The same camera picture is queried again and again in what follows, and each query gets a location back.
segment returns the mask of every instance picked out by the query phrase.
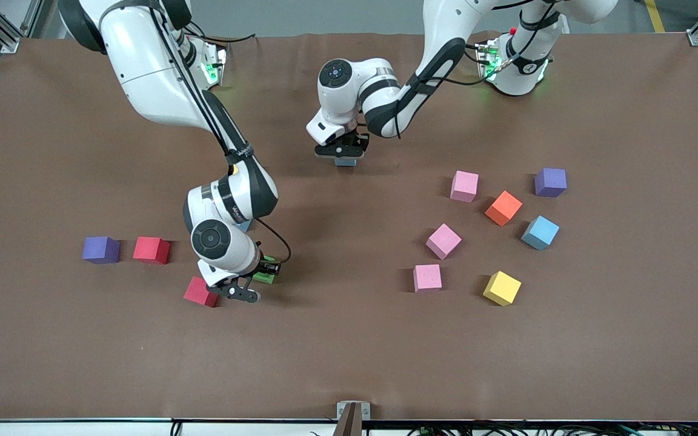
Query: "pink cube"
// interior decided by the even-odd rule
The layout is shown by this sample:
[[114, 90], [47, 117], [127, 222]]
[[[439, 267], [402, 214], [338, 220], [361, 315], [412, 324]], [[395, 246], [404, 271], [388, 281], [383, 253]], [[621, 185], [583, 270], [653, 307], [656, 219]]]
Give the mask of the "pink cube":
[[443, 260], [457, 247], [460, 241], [462, 238], [455, 234], [452, 229], [449, 229], [449, 226], [443, 224], [427, 240], [427, 246], [438, 256], [438, 259]]
[[413, 289], [416, 293], [440, 290], [440, 266], [416, 265], [413, 268]]
[[464, 171], [457, 171], [457, 174], [454, 174], [454, 180], [451, 181], [450, 199], [471, 202], [476, 198], [477, 193], [479, 193], [478, 174]]
[[206, 307], [216, 306], [218, 296], [216, 293], [206, 290], [206, 282], [200, 277], [193, 277], [188, 285], [188, 290], [185, 292], [185, 300]]

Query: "orange cube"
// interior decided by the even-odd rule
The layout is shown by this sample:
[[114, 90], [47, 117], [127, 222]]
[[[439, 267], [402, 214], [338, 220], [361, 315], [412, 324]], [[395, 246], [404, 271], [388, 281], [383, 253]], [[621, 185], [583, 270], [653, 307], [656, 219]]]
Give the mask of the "orange cube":
[[521, 202], [508, 191], [502, 191], [502, 194], [497, 197], [487, 209], [487, 216], [500, 226], [504, 226], [516, 215], [516, 212], [521, 208]]

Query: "blue cube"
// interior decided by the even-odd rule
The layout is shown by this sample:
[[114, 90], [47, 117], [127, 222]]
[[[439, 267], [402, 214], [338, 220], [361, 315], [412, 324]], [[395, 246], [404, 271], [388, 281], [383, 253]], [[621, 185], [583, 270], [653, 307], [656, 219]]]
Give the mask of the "blue cube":
[[236, 224], [236, 227], [238, 227], [239, 229], [241, 229], [241, 231], [246, 233], [250, 229], [250, 224], [252, 224], [252, 220], [244, 221], [241, 224]]
[[336, 159], [337, 167], [356, 167], [357, 159]]
[[527, 227], [527, 231], [522, 235], [521, 240], [538, 250], [545, 250], [554, 241], [554, 236], [559, 232], [559, 226], [546, 220], [543, 216], [538, 216]]
[[559, 197], [567, 190], [567, 174], [560, 168], [543, 168], [535, 176], [535, 195]]
[[82, 259], [97, 265], [117, 263], [120, 260], [120, 242], [106, 236], [86, 237]]

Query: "green cube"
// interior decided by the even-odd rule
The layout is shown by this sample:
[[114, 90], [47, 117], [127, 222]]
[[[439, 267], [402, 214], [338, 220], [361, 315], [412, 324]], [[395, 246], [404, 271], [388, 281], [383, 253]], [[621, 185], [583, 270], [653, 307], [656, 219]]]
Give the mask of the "green cube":
[[[269, 262], [274, 262], [274, 257], [268, 257], [268, 256], [263, 256], [263, 259], [268, 260]], [[269, 274], [266, 272], [256, 272], [254, 276], [252, 276], [252, 279], [257, 281], [257, 282], [263, 282], [271, 285], [274, 282], [274, 276], [273, 274]]]

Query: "yellow cube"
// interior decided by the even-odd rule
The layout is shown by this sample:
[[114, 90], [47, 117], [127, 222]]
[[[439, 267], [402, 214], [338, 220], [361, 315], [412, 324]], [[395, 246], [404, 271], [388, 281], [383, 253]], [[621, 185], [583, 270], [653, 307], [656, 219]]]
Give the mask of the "yellow cube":
[[508, 306], [513, 303], [520, 287], [521, 282], [502, 271], [497, 271], [490, 279], [490, 283], [487, 284], [484, 296], [501, 306]]

